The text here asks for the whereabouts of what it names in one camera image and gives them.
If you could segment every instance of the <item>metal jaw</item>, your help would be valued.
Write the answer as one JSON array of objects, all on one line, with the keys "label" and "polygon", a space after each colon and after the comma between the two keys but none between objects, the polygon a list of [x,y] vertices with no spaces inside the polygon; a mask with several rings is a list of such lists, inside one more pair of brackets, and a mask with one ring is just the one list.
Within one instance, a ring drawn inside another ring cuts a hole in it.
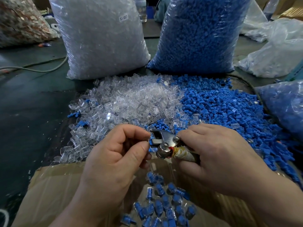
[{"label": "metal jaw", "polygon": [[179,145],[180,137],[166,130],[152,129],[151,132],[155,136],[155,139],[151,140],[152,146],[158,148],[157,157],[160,159],[172,157],[173,150],[169,149],[169,147]]}]

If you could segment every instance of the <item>work surface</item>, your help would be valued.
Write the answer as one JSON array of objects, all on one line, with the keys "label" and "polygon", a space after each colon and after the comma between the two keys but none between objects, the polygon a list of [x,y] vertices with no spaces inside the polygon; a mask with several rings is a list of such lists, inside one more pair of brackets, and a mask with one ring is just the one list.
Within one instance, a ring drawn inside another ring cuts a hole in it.
[{"label": "work surface", "polygon": [[[0,66],[24,66],[31,63],[65,57],[66,50],[61,39],[51,42],[51,47],[31,45],[21,48],[0,50]],[[146,45],[153,57],[158,39],[147,39]],[[234,61],[260,49],[264,44],[240,37]],[[49,70],[61,61],[34,67]],[[0,207],[13,214],[26,193],[30,178],[35,170],[47,166],[54,156],[59,155],[70,135],[67,119],[68,104],[77,94],[92,88],[92,81],[69,80],[66,78],[68,64],[51,73],[17,71],[0,76],[0,122],[2,126],[0,159]],[[145,68],[132,73],[146,74]],[[256,78],[238,69],[240,75],[255,87],[272,84],[274,79]]]}]

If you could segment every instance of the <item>bag label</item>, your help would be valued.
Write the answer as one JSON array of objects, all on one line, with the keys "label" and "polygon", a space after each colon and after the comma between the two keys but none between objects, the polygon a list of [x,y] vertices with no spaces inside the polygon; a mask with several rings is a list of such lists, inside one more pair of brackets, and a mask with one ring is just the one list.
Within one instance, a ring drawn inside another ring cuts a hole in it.
[{"label": "bag label", "polygon": [[128,20],[128,14],[123,14],[122,16],[120,16],[119,21],[123,22],[125,20]]}]

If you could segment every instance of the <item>clear bottle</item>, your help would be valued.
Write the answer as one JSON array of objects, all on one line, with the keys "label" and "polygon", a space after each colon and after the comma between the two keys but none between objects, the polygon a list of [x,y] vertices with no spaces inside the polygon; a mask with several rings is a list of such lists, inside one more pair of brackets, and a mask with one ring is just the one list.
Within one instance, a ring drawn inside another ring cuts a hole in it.
[{"label": "clear bottle", "polygon": [[147,21],[147,14],[146,14],[146,0],[134,0],[136,3],[137,10],[140,15],[141,22]]},{"label": "clear bottle", "polygon": [[266,16],[267,20],[270,20],[274,12],[276,11],[279,0],[270,0],[265,6],[263,13]]}]

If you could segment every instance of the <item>metal tool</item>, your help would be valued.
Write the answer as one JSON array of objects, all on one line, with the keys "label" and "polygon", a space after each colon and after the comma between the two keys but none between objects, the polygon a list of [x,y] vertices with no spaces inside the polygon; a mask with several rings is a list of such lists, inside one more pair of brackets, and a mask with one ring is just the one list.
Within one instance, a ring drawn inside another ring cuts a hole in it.
[{"label": "metal tool", "polygon": [[165,158],[179,158],[185,161],[200,163],[200,156],[196,154],[191,148],[187,147],[179,136],[166,130],[151,129],[155,139],[151,140],[151,146],[157,147],[157,157]]}]

